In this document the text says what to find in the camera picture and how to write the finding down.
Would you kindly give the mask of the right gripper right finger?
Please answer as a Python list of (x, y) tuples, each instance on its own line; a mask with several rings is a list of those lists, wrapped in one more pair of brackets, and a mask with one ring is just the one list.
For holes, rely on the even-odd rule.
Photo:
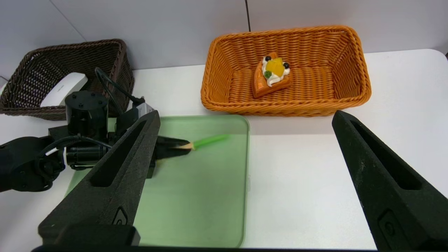
[(356, 117), (332, 128), (379, 251), (446, 251), (447, 198)]

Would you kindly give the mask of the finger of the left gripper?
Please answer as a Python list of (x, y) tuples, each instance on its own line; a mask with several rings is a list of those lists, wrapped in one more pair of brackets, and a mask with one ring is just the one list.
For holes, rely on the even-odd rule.
[(158, 136), (157, 137), (157, 145), (158, 146), (164, 146), (164, 147), (182, 147), (185, 145), (189, 145), (190, 142), (185, 139), (177, 139), (177, 138), (170, 138), (166, 136)]
[(185, 156), (188, 155), (190, 152), (191, 149), (181, 149), (181, 148), (158, 149), (156, 150), (156, 160)]

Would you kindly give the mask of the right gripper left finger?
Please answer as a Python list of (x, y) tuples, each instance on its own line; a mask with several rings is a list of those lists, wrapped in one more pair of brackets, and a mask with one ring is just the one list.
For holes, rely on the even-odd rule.
[(133, 221), (160, 126), (155, 110), (130, 127), (40, 223), (38, 233), (44, 246), (138, 244)]

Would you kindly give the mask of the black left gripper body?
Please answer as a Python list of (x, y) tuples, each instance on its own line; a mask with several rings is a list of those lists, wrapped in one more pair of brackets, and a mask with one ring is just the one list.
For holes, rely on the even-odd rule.
[[(68, 124), (50, 128), (49, 135), (55, 140), (80, 135), (112, 146), (140, 117), (140, 99), (132, 96), (131, 100), (132, 108), (119, 114), (110, 132), (108, 99), (101, 93), (73, 92), (64, 100)], [(99, 143), (82, 141), (69, 143), (58, 155), (67, 166), (94, 166), (109, 150)]]

